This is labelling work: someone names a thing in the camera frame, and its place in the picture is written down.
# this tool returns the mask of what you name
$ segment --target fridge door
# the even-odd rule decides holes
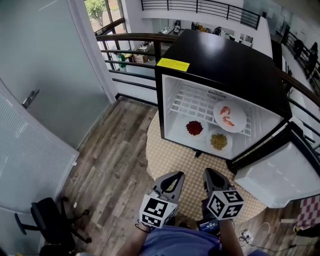
[[[294,123],[240,165],[235,182],[269,208],[320,194],[320,160]]]

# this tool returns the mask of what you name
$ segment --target wooden floor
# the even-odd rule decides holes
[[[146,172],[145,153],[148,127],[156,111],[154,106],[121,97],[108,108],[78,149],[77,166],[72,169],[61,193],[69,198],[68,214],[90,210],[90,215],[79,220],[76,227],[83,236],[90,236],[92,243],[76,239],[76,252],[116,255],[135,229],[142,198],[153,183]],[[312,245],[317,239],[295,236],[292,224],[280,224],[281,218],[297,214],[298,209],[294,204],[282,210],[267,209],[237,225],[235,232],[238,235],[249,229],[255,234],[262,223],[268,222],[271,230],[260,247],[278,251],[292,244]],[[183,216],[179,219],[195,225]],[[254,250],[241,244],[246,254]],[[312,246],[298,246],[268,253],[300,256],[309,255],[311,250]]]

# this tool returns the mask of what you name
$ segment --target blue shirt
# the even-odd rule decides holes
[[[217,237],[193,229],[164,226],[156,228],[146,238],[142,256],[208,256],[212,249],[220,250]]]

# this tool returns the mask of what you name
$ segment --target wooden handrail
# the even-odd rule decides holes
[[[309,98],[314,104],[316,104],[320,108],[320,99],[317,97],[315,93],[309,90],[306,86],[300,83],[298,80],[290,76],[289,74],[283,72],[281,69],[275,67],[276,72],[278,75],[285,80],[286,82],[290,83],[290,86],[301,92],[307,98]]]
[[[139,51],[139,50],[101,50],[102,53],[113,53],[113,54],[140,54],[146,56],[156,56],[154,53]]]
[[[177,38],[177,35],[154,33],[103,34],[96,36],[97,41],[148,41],[161,43],[173,43]]]

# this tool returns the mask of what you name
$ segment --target yellow food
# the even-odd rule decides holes
[[[227,137],[223,134],[213,134],[210,142],[216,150],[222,150],[227,145]]]

